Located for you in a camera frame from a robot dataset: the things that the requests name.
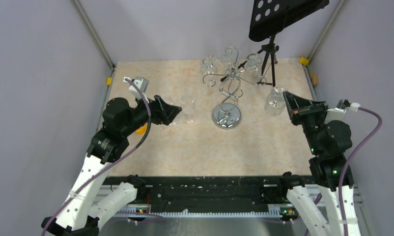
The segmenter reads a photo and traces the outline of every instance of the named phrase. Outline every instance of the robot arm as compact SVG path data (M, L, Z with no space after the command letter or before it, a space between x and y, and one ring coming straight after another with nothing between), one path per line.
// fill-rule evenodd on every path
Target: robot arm
M138 105L131 108L129 102L121 97L107 103L103 112L103 128L91 139L83 167L65 201L65 203L67 200L70 202L56 215L56 218L47 217L41 225L56 236L98 235L103 225L124 205L133 201L142 188L145 188L141 179L129 176L116 191L92 206L100 186L111 170L110 165L119 160L128 147L127 137L149 121L145 102L149 106L150 120L154 124L169 125L181 112L181 107L165 103L158 95L154 96L155 100L145 97L146 101L142 101L147 85L145 78L138 77L130 81L125 77L124 81L132 86L135 84L134 95L138 95L136 96ZM88 181L91 182L76 193Z
M360 236L353 203L353 178L348 168L343 176L342 194L346 222L342 221L338 182L346 163L343 153L352 147L349 125L342 120L347 109L357 111L359 104L341 100L335 109L328 109L325 102L310 101L290 92L284 92L285 103L291 122L302 125L311 153L310 171L319 186L329 218L327 223L318 211L302 183L291 181L298 176L283 176L281 186L287 190L286 197L298 210L311 235L343 236L343 224L347 223L349 236Z

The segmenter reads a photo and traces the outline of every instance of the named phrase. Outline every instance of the glass hanging on holder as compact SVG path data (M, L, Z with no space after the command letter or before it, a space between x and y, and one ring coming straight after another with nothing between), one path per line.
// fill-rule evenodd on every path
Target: glass hanging on holder
M205 57L202 61L201 61L201 69L200 69L201 73L203 75L206 74L216 74L217 73L217 68L214 65L214 63L212 62L211 58L209 57Z
M249 81L256 83L260 81L262 58L258 53L251 53L246 57L246 75Z
M235 47L227 47L225 53L222 56L222 63L226 68L230 68L236 62L236 57L238 55L238 51Z
M285 108L284 88L273 87L266 97L265 111L270 116L278 116Z

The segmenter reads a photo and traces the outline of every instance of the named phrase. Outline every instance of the music stand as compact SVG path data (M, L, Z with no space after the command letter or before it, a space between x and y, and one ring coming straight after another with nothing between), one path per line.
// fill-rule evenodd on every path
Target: music stand
M275 53L280 49L274 43L275 36L284 28L301 20L302 18L324 8L329 4L329 0L254 0L251 25L249 29L249 39L260 42L269 39L269 43L262 45L257 53L265 52L262 63L261 76L264 76L265 66L268 58L271 57L272 83L259 81L258 85L272 85L275 87L275 66L277 63ZM238 68L244 67L246 61Z

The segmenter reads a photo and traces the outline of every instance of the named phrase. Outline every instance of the metal floor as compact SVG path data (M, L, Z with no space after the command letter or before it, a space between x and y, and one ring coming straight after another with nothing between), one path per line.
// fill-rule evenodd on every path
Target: metal floor
M303 236L305 231L302 221L283 225L256 218L169 218L137 226L118 221L99 236Z

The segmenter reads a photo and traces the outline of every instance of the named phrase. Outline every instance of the black music stand top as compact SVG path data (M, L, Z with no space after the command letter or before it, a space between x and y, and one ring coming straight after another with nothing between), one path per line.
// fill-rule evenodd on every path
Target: black music stand top
M249 39L263 41L328 4L329 0L254 0Z

